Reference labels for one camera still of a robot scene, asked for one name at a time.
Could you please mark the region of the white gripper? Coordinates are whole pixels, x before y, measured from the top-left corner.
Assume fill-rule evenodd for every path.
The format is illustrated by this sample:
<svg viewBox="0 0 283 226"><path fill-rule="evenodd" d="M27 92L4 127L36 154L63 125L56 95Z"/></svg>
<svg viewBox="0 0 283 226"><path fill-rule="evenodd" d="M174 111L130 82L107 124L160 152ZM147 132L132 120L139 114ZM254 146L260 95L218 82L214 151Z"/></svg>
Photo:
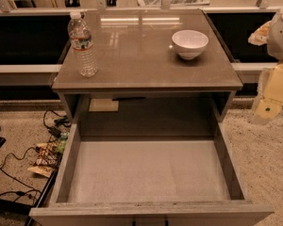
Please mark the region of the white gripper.
<svg viewBox="0 0 283 226"><path fill-rule="evenodd" d="M248 38L248 42L261 46L267 43L271 22L260 26ZM272 121L283 108L283 61L278 62L272 69L262 72L261 98L256 97L252 105L253 124L265 125Z"/></svg>

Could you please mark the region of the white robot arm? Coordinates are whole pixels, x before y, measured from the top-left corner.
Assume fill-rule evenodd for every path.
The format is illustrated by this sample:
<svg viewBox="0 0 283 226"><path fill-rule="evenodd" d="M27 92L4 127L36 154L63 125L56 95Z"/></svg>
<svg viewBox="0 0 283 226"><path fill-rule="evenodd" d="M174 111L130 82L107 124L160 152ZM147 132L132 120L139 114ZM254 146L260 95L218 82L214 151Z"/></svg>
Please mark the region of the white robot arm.
<svg viewBox="0 0 283 226"><path fill-rule="evenodd" d="M272 69L263 69L258 80L258 95L252 105L254 124L267 124L283 108L283 6L273 19L248 38L257 46L267 45L268 55L277 59Z"/></svg>

